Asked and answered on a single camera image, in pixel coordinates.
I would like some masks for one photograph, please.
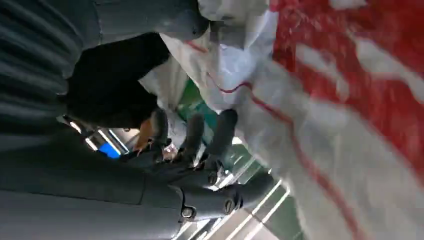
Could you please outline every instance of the green surface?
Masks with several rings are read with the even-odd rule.
[[[207,144],[213,136],[211,129],[217,124],[217,114],[212,111],[203,101],[196,85],[189,80],[180,103],[177,106],[177,111],[180,117],[187,121],[188,118],[195,114],[201,113],[204,116],[206,129],[204,134],[204,141]],[[225,159],[225,166],[233,175],[239,176],[238,181],[245,184],[254,174],[258,171],[266,171],[259,162],[252,161],[252,156],[241,145],[233,145]],[[278,189],[257,211],[255,216],[258,219],[263,219],[271,211],[271,209],[282,199],[285,190],[281,187]],[[299,221],[297,219],[295,201],[292,197],[287,197],[275,213],[264,223],[264,225],[279,239],[281,240],[303,240],[304,236],[301,232]]]

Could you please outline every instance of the red and white bag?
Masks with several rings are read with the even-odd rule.
[[[165,35],[217,112],[294,194],[310,240],[424,238],[424,1],[199,0]]]

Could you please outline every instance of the white fabric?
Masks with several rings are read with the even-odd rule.
[[[224,25],[191,43],[203,50],[162,38],[209,107],[218,113],[237,110],[238,136],[289,184],[308,239],[423,239],[424,191],[407,161],[356,112],[311,99],[299,81],[272,61],[278,13],[264,7],[267,1],[199,3],[205,17]],[[345,9],[364,1],[331,3]],[[368,45],[369,51],[364,51],[361,44],[357,57],[367,71],[395,66],[390,67],[391,74],[403,77],[422,101],[423,79],[381,49]],[[350,95],[352,89],[335,65],[313,48],[300,44],[296,49],[297,59],[334,81],[340,98]],[[273,111],[287,119],[279,119]]]

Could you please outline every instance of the white plastic bag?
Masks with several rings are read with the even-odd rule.
[[[422,239],[423,2],[199,3],[209,32],[162,38],[212,109],[237,109],[308,239]]]

